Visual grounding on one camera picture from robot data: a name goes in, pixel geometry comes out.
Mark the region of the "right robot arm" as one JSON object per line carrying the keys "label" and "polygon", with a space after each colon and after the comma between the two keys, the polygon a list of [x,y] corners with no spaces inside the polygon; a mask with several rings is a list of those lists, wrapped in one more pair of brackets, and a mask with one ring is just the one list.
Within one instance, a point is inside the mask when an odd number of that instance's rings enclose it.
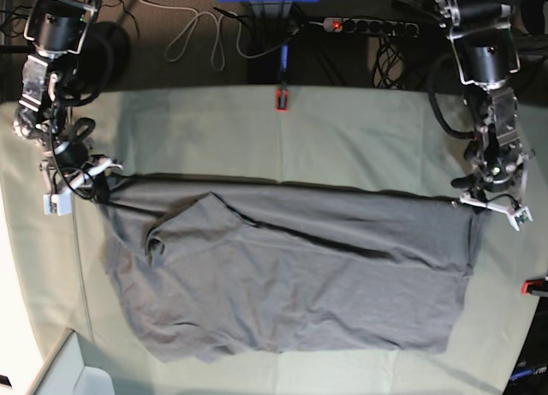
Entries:
{"label": "right robot arm", "polygon": [[[115,68],[110,41],[95,29],[104,0],[35,0],[23,36],[32,50],[22,70],[22,91],[15,112],[15,133],[35,141],[43,153],[39,171],[46,191],[45,214],[72,211],[72,198],[94,201],[98,181],[118,163],[91,155],[89,136],[96,123],[81,117],[68,124],[69,113],[91,104],[106,88]],[[77,86],[80,54],[92,37],[104,48],[104,69],[91,92]]]}

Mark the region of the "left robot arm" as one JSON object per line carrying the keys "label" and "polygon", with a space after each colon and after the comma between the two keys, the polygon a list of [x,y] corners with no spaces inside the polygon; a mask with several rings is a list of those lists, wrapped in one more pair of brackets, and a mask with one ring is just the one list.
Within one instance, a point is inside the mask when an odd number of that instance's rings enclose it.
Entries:
{"label": "left robot arm", "polygon": [[[444,32],[450,50],[436,57],[427,76],[433,114],[444,132],[467,142],[464,177],[451,181],[459,201],[499,212],[519,228],[532,221],[525,202],[530,155],[517,131],[518,100],[510,77],[521,69],[512,33],[514,3],[508,0],[395,0],[428,16]],[[460,131],[447,123],[435,82],[446,63],[456,66],[472,128]]]}

